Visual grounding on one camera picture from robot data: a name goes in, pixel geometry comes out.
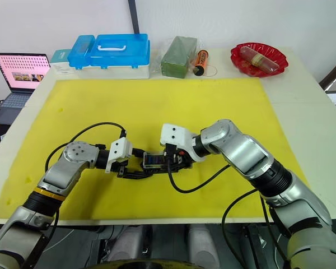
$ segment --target black cable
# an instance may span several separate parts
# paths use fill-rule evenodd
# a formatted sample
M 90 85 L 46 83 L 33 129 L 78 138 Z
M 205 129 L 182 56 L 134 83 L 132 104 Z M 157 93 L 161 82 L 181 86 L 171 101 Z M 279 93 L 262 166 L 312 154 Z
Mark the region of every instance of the black cable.
M 114 126 L 117 126 L 118 128 L 120 128 L 122 130 L 122 132 L 125 133 L 125 129 L 121 125 L 119 125 L 118 123 L 114 123 L 114 122 L 98 122 L 98 123 L 95 123 L 95 124 L 93 124 L 91 126 L 88 126 L 87 128 L 83 129 L 82 131 L 80 131 L 78 134 L 76 134 L 74 137 L 71 138 L 71 140 L 69 141 L 69 143 L 73 142 L 77 137 L 79 137 L 81 134 L 83 134 L 84 132 L 88 131 L 89 129 L 94 128 L 96 126 L 100 126 L 100 125 L 114 125 Z
M 56 215 L 55 215 L 55 222 L 54 222 L 54 225 L 52 226 L 52 230 L 51 230 L 51 233 L 49 235 L 47 243 L 49 243 L 51 241 L 52 237 L 54 236 L 54 233 L 55 233 L 56 228 L 57 228 L 57 223 L 58 223 L 59 217 L 60 217 L 60 209 L 57 209 Z
M 181 189 L 179 188 L 175 182 L 174 182 L 174 179 L 173 179 L 173 176 L 172 176 L 172 170 L 170 168 L 170 160 L 168 159 L 167 161 L 167 172 L 168 172 L 168 177 L 169 177 L 169 180 L 170 180 L 170 183 L 172 184 L 173 188 L 180 192 L 180 193 L 191 193 L 191 192 L 195 192 L 197 189 L 200 189 L 202 187 L 204 187 L 205 185 L 207 185 L 210 181 L 212 181 L 214 178 L 216 178 L 221 172 L 223 172 L 224 170 L 226 170 L 227 168 L 229 168 L 230 165 L 226 165 L 224 166 L 222 169 L 220 169 L 218 172 L 216 172 L 214 175 L 212 175 L 208 180 L 204 181 L 202 184 L 200 184 L 199 186 L 193 188 L 193 189 Z
M 128 6 L 129 6 L 129 11 L 130 11 L 130 19 L 132 20 L 133 32 L 135 34 L 139 34 L 136 1 L 128 0 Z
M 66 146 L 67 144 L 68 144 L 68 143 L 64 143 L 64 144 L 58 146 L 56 149 L 54 149 L 54 150 L 50 153 L 50 155 L 47 157 L 46 162 L 45 162 L 45 172 L 47 172 L 47 170 L 49 169 L 49 163 L 50 163 L 50 159 L 51 159 L 51 157 L 52 157 L 52 156 L 53 156 L 59 149 L 61 149 L 62 147 Z
M 109 255 L 109 252 L 108 252 L 108 244 L 109 244 L 110 239 L 111 239 L 112 236 L 113 236 L 113 232 L 114 232 L 114 225 L 112 225 L 112 233 L 111 233 L 111 236 L 106 240 L 105 249 L 106 249 L 106 255 L 107 255 L 107 257 L 108 257 L 108 255 Z
M 121 135 L 120 137 L 122 137 L 123 135 L 125 135 L 125 129 L 119 125 L 118 123 L 114 123 L 114 122 L 98 122 L 98 123 L 95 123 L 91 126 L 88 126 L 87 128 L 83 129 L 82 131 L 80 131 L 78 134 L 76 134 L 74 137 L 71 138 L 71 140 L 68 142 L 68 143 L 64 143 L 60 146 L 58 146 L 56 149 L 54 149 L 50 155 L 48 156 L 48 158 L 46 159 L 46 163 L 45 163 L 45 172 L 49 169 L 49 163 L 50 163 L 50 159 L 51 157 L 59 150 L 61 149 L 62 147 L 66 146 L 67 144 L 73 142 L 77 137 L 79 137 L 81 134 L 83 134 L 84 132 L 88 131 L 89 129 L 91 128 L 94 128 L 96 126 L 100 126 L 100 125 L 114 125 L 114 126 L 117 126 L 118 128 L 121 129 Z
M 284 262 L 287 262 L 287 258 L 284 254 L 284 251 L 282 251 L 279 243 L 277 242 L 277 240 L 276 240 L 276 238 L 273 234 L 273 230 L 271 229 L 271 225 L 270 225 L 270 222 L 269 222 L 269 219 L 268 219 L 267 209 L 265 208 L 265 201 L 262 197 L 260 197 L 260 201 L 262 203 L 262 207 L 263 207 L 263 211 L 264 211 L 264 218 L 265 218 L 265 222 L 267 223 L 267 226 L 268 226 L 268 231 L 269 231 L 270 237 L 273 239 L 274 245 L 276 246 L 277 250 L 279 251 L 279 254 L 281 255 Z
M 107 239 L 107 241 L 109 241 L 109 240 L 112 238 L 112 236 L 113 236 L 113 232 L 114 232 L 114 225 L 112 225 L 112 233 L 111 233 L 111 236 Z M 87 260 L 86 260 L 86 262 L 85 262 L 85 265 L 83 266 L 84 268 L 87 266 L 88 261 L 90 260 L 90 257 L 91 257 L 91 254 L 88 255 Z
M 248 267 L 246 266 L 245 262 L 242 260 L 242 258 L 240 258 L 240 256 L 238 255 L 238 253 L 235 251 L 234 247 L 232 246 L 232 244 L 230 243 L 228 236 L 226 235 L 224 226 L 225 226 L 225 219 L 226 216 L 228 215 L 229 211 L 232 209 L 232 207 L 238 203 L 241 199 L 245 198 L 248 195 L 251 195 L 254 192 L 257 192 L 257 189 L 252 189 L 250 192 L 244 193 L 242 196 L 238 197 L 237 199 L 235 199 L 229 206 L 228 208 L 225 210 L 224 214 L 223 214 L 223 218 L 222 218 L 222 231 L 223 231 L 223 236 L 225 239 L 226 244 L 228 245 L 228 247 L 230 248 L 230 251 L 233 253 L 233 255 L 235 256 L 235 258 L 237 259 L 237 261 L 240 263 L 241 267 L 244 269 L 248 269 Z

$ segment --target laptop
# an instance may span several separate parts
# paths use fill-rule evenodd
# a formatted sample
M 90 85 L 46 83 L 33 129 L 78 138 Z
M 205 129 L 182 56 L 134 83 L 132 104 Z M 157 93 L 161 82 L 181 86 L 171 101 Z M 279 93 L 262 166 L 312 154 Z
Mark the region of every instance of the laptop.
M 0 53 L 0 70 L 11 91 L 0 103 L 0 124 L 13 123 L 49 69 L 46 54 Z

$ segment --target black wire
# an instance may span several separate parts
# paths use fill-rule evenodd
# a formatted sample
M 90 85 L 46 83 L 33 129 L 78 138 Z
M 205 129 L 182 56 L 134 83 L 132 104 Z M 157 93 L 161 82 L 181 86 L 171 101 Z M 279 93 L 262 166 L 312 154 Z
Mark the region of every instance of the black wire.
M 49 163 L 50 163 L 50 159 L 51 157 L 59 150 L 61 149 L 62 147 L 66 146 L 67 144 L 73 142 L 77 137 L 79 137 L 81 134 L 83 134 L 84 132 L 88 131 L 89 129 L 91 128 L 94 128 L 96 126 L 100 126 L 100 125 L 114 125 L 114 126 L 117 126 L 118 128 L 120 128 L 122 130 L 122 132 L 125 132 L 125 129 L 119 125 L 118 123 L 114 123 L 114 122 L 98 122 L 98 123 L 95 123 L 91 126 L 88 126 L 87 128 L 83 129 L 82 131 L 80 131 L 78 134 L 76 134 L 74 137 L 71 138 L 71 140 L 67 143 L 64 143 L 60 146 L 58 146 L 56 149 L 54 149 L 50 155 L 48 156 L 48 158 L 46 159 L 46 163 L 45 163 L 45 172 L 49 169 Z
M 223 236 L 225 239 L 226 244 L 228 245 L 228 247 L 230 248 L 230 251 L 233 253 L 233 255 L 235 256 L 235 258 L 237 259 L 237 261 L 240 263 L 241 267 L 244 269 L 247 269 L 248 267 L 246 266 L 245 262 L 242 260 L 242 258 L 240 258 L 240 256 L 238 255 L 238 253 L 235 251 L 234 247 L 232 246 L 232 244 L 230 243 L 228 236 L 226 235 L 224 226 L 225 226 L 225 219 L 226 216 L 228 215 L 229 211 L 232 209 L 232 207 L 238 203 L 241 199 L 245 198 L 248 195 L 251 195 L 254 192 L 257 192 L 257 189 L 252 189 L 250 192 L 244 193 L 242 196 L 238 197 L 237 199 L 235 199 L 229 206 L 228 208 L 225 210 L 224 214 L 223 214 L 223 218 L 222 218 L 222 231 L 223 231 Z
M 111 236 L 107 239 L 107 241 L 109 241 L 111 238 L 112 238 L 112 236 L 113 236 L 113 232 L 114 232 L 114 225 L 112 225 L 112 233 L 111 233 Z M 91 257 L 91 254 L 90 255 L 88 255 L 88 257 L 87 257 L 87 260 L 86 260 L 86 262 L 85 262 L 85 265 L 84 265 L 84 267 L 86 267 L 87 266 L 87 264 L 88 264 L 88 261 L 90 260 L 90 257 Z
M 50 159 L 51 159 L 51 157 L 52 157 L 52 156 L 53 156 L 59 149 L 61 149 L 62 147 L 66 146 L 67 144 L 68 144 L 68 143 L 64 143 L 64 144 L 58 146 L 56 149 L 54 149 L 54 150 L 50 153 L 50 155 L 47 157 L 46 162 L 45 162 L 45 172 L 47 172 L 47 170 L 49 169 L 49 163 L 50 163 Z
M 106 241 L 106 246 L 105 246 L 105 249 L 106 249 L 106 254 L 107 256 L 109 255 L 109 252 L 107 250 L 107 246 L 108 246 L 108 243 L 109 243 L 109 240 L 112 238 L 113 236 L 113 232 L 114 232 L 114 225 L 112 225 L 112 233 L 111 233 L 111 236 L 107 239 Z
M 173 179 L 173 176 L 172 176 L 172 170 L 170 168 L 170 160 L 168 160 L 167 162 L 167 172 L 168 172 L 168 177 L 169 177 L 169 180 L 170 180 L 170 183 L 172 184 L 173 188 L 180 192 L 180 193 L 191 193 L 191 192 L 195 192 L 197 189 L 200 189 L 202 187 L 204 187 L 205 185 L 207 185 L 210 181 L 212 181 L 214 178 L 216 178 L 221 172 L 223 172 L 224 170 L 226 170 L 227 168 L 229 168 L 230 165 L 226 165 L 224 166 L 222 169 L 220 169 L 218 172 L 216 172 L 214 175 L 212 175 L 208 180 L 206 180 L 205 182 L 203 182 L 202 184 L 200 184 L 199 186 L 193 188 L 193 189 L 181 189 L 179 188 L 175 182 L 174 182 L 174 179 Z
M 58 223 L 59 217 L 60 217 L 60 209 L 57 209 L 56 215 L 55 215 L 55 222 L 54 222 L 54 225 L 52 226 L 52 230 L 51 230 L 51 233 L 49 235 L 47 243 L 49 243 L 50 240 L 52 239 L 52 237 L 54 236 L 54 233 L 55 233 L 56 228 L 57 228 L 57 223 Z
M 117 126 L 118 128 L 120 128 L 122 131 L 125 132 L 125 129 L 119 125 L 118 123 L 114 123 L 114 122 L 98 122 L 98 123 L 95 123 L 91 126 L 88 126 L 87 128 L 83 129 L 82 131 L 80 131 L 78 134 L 76 134 L 74 137 L 71 138 L 71 140 L 69 141 L 69 143 L 73 142 L 77 137 L 79 137 L 81 134 L 83 134 L 84 132 L 88 131 L 89 129 L 91 128 L 94 128 L 96 126 L 99 126 L 99 125 L 114 125 L 114 126 Z
M 265 222 L 267 223 L 267 226 L 268 226 L 268 231 L 269 231 L 269 234 L 270 234 L 270 237 L 273 239 L 274 241 L 274 245 L 276 246 L 277 250 L 279 251 L 279 254 L 281 255 L 282 259 L 284 260 L 284 262 L 287 262 L 287 258 L 284 254 L 284 251 L 282 251 L 279 243 L 277 242 L 274 234 L 273 234 L 273 230 L 271 229 L 271 225 L 270 225 L 270 222 L 269 222 L 269 219 L 268 219 L 268 213 L 267 213 L 267 209 L 265 208 L 265 202 L 264 202 L 264 199 L 262 197 L 260 197 L 260 201 L 262 203 L 262 207 L 263 207 L 263 211 L 264 211 L 264 218 L 265 218 Z

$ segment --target blue plastic box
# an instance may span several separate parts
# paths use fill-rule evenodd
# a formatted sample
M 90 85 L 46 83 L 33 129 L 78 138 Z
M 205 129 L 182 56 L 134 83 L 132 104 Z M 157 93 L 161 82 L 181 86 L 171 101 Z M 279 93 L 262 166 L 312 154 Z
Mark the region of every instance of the blue plastic box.
M 147 34 L 99 35 L 96 39 L 93 35 L 80 35 L 67 58 L 69 66 L 75 69 L 88 66 L 148 69 L 150 41 Z

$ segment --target laptop screen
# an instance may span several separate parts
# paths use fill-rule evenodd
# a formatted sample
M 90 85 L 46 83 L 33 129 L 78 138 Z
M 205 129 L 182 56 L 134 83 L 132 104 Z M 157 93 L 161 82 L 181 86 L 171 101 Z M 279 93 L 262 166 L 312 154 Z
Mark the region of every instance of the laptop screen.
M 45 54 L 0 53 L 0 70 L 11 91 L 33 92 L 49 69 Z

